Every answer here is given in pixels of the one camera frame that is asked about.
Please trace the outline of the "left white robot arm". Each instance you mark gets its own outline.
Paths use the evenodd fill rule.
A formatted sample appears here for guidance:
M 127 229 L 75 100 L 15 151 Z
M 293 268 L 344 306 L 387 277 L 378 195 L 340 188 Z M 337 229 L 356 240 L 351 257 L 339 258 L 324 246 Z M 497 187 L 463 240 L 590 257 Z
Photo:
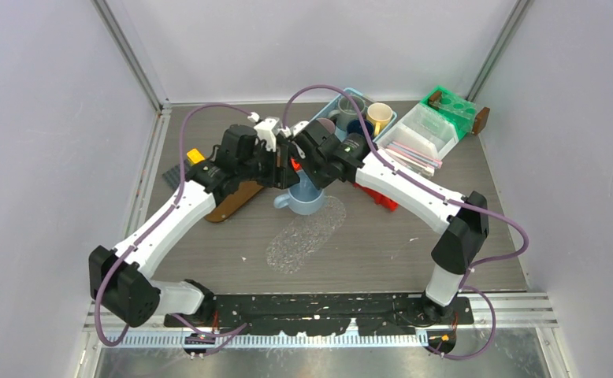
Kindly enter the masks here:
M 289 155 L 292 132 L 276 119 L 254 127 L 234 124 L 225 130 L 211 157 L 180 167 L 182 180 L 169 200 L 139 229 L 115 247 L 96 247 L 89 256 L 91 296 L 136 328 L 154 315 L 179 313 L 196 326 L 208 324 L 214 305 L 209 291 L 184 280 L 161 282 L 153 276 L 168 252 L 239 185 L 254 181 L 285 188 L 297 175 Z

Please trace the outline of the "light blue mug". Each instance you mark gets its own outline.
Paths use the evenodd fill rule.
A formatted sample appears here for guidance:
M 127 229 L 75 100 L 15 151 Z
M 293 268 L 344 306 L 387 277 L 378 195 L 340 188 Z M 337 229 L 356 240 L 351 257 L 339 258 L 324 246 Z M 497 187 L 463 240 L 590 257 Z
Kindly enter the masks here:
M 308 216 L 316 213 L 325 203 L 325 191 L 314 185 L 303 171 L 297 172 L 299 182 L 273 200 L 275 209 L 288 207 L 293 213 Z

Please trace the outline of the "clear acrylic toothbrush holder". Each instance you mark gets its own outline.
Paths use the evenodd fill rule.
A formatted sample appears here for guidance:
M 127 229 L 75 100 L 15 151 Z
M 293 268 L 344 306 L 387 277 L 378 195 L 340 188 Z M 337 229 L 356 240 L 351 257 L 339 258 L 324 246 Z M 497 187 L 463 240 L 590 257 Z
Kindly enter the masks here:
M 419 135 L 434 144 L 446 143 L 453 136 L 451 123 L 424 104 L 416 105 L 407 114 L 407 122 Z

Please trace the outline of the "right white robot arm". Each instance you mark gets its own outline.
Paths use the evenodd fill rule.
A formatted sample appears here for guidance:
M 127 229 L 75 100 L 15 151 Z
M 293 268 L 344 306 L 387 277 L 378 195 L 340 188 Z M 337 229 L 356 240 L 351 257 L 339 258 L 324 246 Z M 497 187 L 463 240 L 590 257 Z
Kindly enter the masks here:
M 317 120 L 303 121 L 276 132 L 311 182 L 319 188 L 334 180 L 356 183 L 396 202 L 424 221 L 439 239 L 431 251 L 434 268 L 422 293 L 422 312 L 433 323 L 453 314 L 453 299 L 489 235 L 489 217 L 484 195 L 462 195 L 430 183 L 416 173 L 400 168 L 380 152 L 365 134 L 339 139 Z

